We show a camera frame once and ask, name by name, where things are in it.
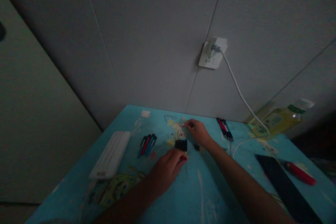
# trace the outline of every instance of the bottle label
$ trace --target bottle label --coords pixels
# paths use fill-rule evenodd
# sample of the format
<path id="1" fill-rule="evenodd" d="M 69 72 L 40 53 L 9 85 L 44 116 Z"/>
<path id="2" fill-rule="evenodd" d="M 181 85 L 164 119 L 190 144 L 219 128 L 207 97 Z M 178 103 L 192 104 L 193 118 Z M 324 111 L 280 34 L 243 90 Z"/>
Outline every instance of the bottle label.
<path id="1" fill-rule="evenodd" d="M 266 117 L 262 123 L 267 127 L 268 130 L 270 130 L 271 128 L 276 126 L 278 123 L 283 121 L 283 119 L 284 118 L 280 114 L 272 113 L 268 117 Z M 258 126 L 257 131 L 260 132 L 261 134 L 267 133 L 266 129 L 262 125 Z"/>

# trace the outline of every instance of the hand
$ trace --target hand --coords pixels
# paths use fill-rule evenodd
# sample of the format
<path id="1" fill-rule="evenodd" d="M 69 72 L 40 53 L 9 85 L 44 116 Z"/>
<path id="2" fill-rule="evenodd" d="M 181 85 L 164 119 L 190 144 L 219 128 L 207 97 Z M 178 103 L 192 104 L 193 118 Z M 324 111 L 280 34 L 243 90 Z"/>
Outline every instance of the hand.
<path id="1" fill-rule="evenodd" d="M 206 148 L 213 141 L 204 124 L 195 119 L 190 119 L 185 122 L 185 128 L 190 132 L 196 143 Z"/>
<path id="2" fill-rule="evenodd" d="M 164 194 L 174 182 L 182 165 L 187 162 L 184 152 L 171 149 L 159 158 L 150 173 L 144 179 L 151 193 L 157 198 Z"/>

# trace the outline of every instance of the white cabinet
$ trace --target white cabinet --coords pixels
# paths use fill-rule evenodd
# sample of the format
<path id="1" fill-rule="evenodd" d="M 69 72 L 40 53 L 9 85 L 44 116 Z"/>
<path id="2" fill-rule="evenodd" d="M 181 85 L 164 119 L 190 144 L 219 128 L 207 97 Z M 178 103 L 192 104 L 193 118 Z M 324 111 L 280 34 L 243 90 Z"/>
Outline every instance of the white cabinet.
<path id="1" fill-rule="evenodd" d="M 41 203 L 102 132 L 9 0 L 0 21 L 0 201 Z"/>

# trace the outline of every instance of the blue table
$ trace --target blue table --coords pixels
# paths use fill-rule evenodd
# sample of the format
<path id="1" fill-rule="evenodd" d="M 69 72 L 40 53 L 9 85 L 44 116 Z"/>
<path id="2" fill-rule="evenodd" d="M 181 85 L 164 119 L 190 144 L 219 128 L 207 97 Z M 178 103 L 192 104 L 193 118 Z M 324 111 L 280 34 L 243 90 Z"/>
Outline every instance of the blue table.
<path id="1" fill-rule="evenodd" d="M 27 223 L 40 223 L 51 219 L 78 223 L 83 205 L 82 223 L 90 223 L 104 210 L 104 207 L 95 203 L 93 198 L 98 198 L 106 183 L 97 184 L 87 197 L 91 182 L 89 173 L 111 135 L 115 131 L 132 133 L 118 174 L 126 174 L 120 175 L 121 180 L 125 177 L 134 179 L 134 185 L 136 180 L 150 171 L 160 156 L 173 147 L 174 140 L 179 134 L 185 134 L 178 123 L 184 123 L 190 118 L 202 121 L 211 137 L 230 152 L 230 143 L 223 137 L 218 123 L 213 118 L 128 105 L 45 199 Z M 234 136 L 232 149 L 244 139 L 253 136 L 249 125 L 230 121 L 228 125 Z M 157 136 L 157 141 L 150 156 L 137 158 L 138 147 L 143 136 L 152 133 Z M 180 170 L 173 185 L 155 201 L 139 222 L 248 223 L 214 160 L 204 149 L 201 148 L 199 152 L 194 149 L 193 139 L 189 133 L 186 138 L 189 158 L 187 164 Z M 289 173 L 287 175 L 323 223 L 336 222 L 335 185 L 286 136 L 279 135 L 269 142 L 260 139 L 248 140 L 236 149 L 234 155 L 234 159 L 281 204 L 281 200 L 265 177 L 254 154 L 276 155 L 280 159 L 300 164 L 308 170 L 317 181 L 314 187 L 304 184 Z"/>

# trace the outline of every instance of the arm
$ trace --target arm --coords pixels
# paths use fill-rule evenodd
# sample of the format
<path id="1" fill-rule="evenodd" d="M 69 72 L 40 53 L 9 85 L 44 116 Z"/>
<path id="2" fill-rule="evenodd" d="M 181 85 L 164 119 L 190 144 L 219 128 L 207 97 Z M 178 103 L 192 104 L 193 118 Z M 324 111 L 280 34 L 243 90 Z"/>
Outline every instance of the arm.
<path id="1" fill-rule="evenodd" d="M 294 223 L 265 189 L 210 137 L 202 122 L 190 119 L 184 126 L 214 158 L 251 223 Z"/>
<path id="2" fill-rule="evenodd" d="M 148 176 L 113 206 L 105 210 L 94 223 L 133 223 L 174 182 L 187 158 L 179 149 L 171 149 L 154 165 Z"/>

